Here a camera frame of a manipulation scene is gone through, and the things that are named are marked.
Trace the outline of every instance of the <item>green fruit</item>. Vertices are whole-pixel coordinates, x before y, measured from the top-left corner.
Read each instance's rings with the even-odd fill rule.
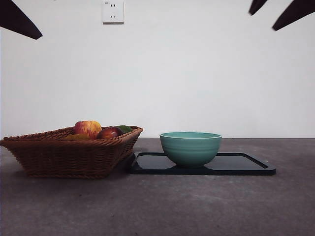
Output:
[[[132,129],[127,125],[117,125],[116,127],[120,128],[124,132],[124,134],[132,131]]]

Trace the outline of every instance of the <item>teal ceramic bowl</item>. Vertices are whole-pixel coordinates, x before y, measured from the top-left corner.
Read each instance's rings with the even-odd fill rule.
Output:
[[[197,168],[210,162],[221,143],[221,135],[212,133],[172,132],[159,137],[166,156],[186,168]]]

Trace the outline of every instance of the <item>gray concrete table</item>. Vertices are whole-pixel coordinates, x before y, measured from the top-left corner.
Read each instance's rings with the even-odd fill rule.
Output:
[[[161,151],[140,138],[135,151]],[[315,139],[223,139],[274,176],[28,178],[1,152],[1,236],[314,236]]]

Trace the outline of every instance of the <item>wall socket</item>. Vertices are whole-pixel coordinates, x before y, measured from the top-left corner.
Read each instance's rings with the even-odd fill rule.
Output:
[[[123,0],[104,0],[102,4],[103,24],[122,24],[125,20],[125,4]]]

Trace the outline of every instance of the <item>fruit basket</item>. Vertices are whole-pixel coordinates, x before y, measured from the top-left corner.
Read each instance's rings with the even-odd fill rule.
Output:
[[[5,137],[0,145],[15,156],[30,177],[104,178],[133,153],[143,129],[131,128],[131,132],[110,139],[64,141],[73,133],[73,127],[68,127]]]

